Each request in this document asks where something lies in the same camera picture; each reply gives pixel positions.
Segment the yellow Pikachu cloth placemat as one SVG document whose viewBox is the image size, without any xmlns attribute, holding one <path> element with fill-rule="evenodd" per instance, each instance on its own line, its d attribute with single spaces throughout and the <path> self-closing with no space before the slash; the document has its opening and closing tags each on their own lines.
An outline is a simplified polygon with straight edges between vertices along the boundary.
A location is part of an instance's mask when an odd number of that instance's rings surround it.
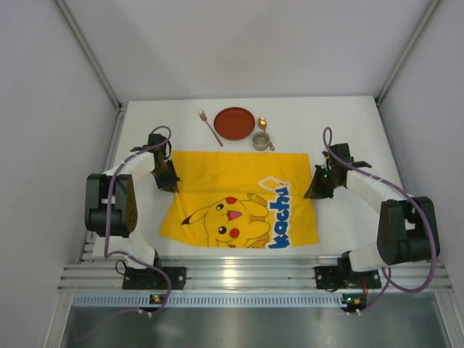
<svg viewBox="0 0 464 348">
<path fill-rule="evenodd" d="M 159 235 L 191 247 L 288 249 L 319 242 L 304 197 L 306 153 L 175 151 L 180 182 Z"/>
</svg>

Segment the rose gold fork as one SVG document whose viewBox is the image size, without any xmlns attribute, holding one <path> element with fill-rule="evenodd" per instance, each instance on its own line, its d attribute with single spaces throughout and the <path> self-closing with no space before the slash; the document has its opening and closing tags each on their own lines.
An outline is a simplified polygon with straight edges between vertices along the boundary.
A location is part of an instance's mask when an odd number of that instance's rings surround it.
<svg viewBox="0 0 464 348">
<path fill-rule="evenodd" d="M 216 132 L 214 131 L 213 127 L 210 125 L 206 114 L 204 113 L 203 109 L 198 109 L 198 114 L 200 119 L 207 125 L 209 130 L 212 132 L 213 136 L 215 137 L 216 141 L 218 142 L 219 146 L 223 147 L 223 142 L 220 140 Z"/>
</svg>

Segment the speckled ceramic cup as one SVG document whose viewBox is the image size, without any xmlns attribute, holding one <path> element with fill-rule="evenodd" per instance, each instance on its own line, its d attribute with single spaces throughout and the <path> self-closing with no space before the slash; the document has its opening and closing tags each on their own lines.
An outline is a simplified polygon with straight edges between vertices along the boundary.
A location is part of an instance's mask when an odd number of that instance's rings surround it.
<svg viewBox="0 0 464 348">
<path fill-rule="evenodd" d="M 269 135 L 261 130 L 252 135 L 252 146 L 257 151 L 265 151 L 270 146 Z"/>
</svg>

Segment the red round plastic plate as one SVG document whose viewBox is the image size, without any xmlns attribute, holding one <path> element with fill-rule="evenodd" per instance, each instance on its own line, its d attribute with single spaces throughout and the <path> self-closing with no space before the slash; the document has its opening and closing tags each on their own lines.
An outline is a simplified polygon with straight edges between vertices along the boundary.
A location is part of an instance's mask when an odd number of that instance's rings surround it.
<svg viewBox="0 0 464 348">
<path fill-rule="evenodd" d="M 214 128 L 227 140 L 238 141 L 248 137 L 256 125 L 254 115 L 242 107 L 229 107 L 217 113 Z"/>
</svg>

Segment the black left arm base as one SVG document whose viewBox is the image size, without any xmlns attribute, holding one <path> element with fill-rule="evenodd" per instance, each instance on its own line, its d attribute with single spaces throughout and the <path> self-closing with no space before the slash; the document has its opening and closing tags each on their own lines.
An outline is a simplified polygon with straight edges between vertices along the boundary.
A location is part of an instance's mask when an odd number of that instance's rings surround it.
<svg viewBox="0 0 464 348">
<path fill-rule="evenodd" d="M 185 267 L 164 267 L 172 290 L 183 290 L 186 284 Z M 166 278 L 152 269 L 126 268 L 122 288 L 125 290 L 168 290 Z"/>
</svg>

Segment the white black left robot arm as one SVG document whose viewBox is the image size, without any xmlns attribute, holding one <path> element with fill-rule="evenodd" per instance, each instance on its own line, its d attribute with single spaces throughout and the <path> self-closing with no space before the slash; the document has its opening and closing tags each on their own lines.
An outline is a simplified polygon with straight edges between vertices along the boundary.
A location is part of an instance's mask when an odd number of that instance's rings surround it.
<svg viewBox="0 0 464 348">
<path fill-rule="evenodd" d="M 170 136 L 152 132 L 120 164 L 87 177 L 85 226 L 104 240 L 104 257 L 124 257 L 133 268 L 162 267 L 157 251 L 136 233 L 136 184 L 151 176 L 160 191 L 177 193 L 180 178 L 171 154 Z"/>
</svg>

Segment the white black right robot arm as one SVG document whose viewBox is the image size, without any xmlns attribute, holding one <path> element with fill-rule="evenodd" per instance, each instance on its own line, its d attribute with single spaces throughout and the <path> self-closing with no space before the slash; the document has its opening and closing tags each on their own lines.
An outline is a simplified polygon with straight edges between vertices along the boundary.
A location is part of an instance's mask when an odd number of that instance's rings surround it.
<svg viewBox="0 0 464 348">
<path fill-rule="evenodd" d="M 376 240 L 345 252 L 337 260 L 343 273 L 363 273 L 406 262 L 438 257 L 440 244 L 434 204 L 414 197 L 383 178 L 370 174 L 365 161 L 356 162 L 347 143 L 323 151 L 325 163 L 315 167 L 305 199 L 334 197 L 343 187 L 358 195 L 378 213 Z"/>
</svg>

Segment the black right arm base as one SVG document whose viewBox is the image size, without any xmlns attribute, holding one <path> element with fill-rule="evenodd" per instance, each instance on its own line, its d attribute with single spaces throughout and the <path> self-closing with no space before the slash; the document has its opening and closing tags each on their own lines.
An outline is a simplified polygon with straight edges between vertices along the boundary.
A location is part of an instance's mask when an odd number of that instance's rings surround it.
<svg viewBox="0 0 464 348">
<path fill-rule="evenodd" d="M 317 289 L 335 292 L 339 289 L 380 289 L 381 279 L 377 270 L 344 274 L 337 266 L 314 268 Z"/>
</svg>

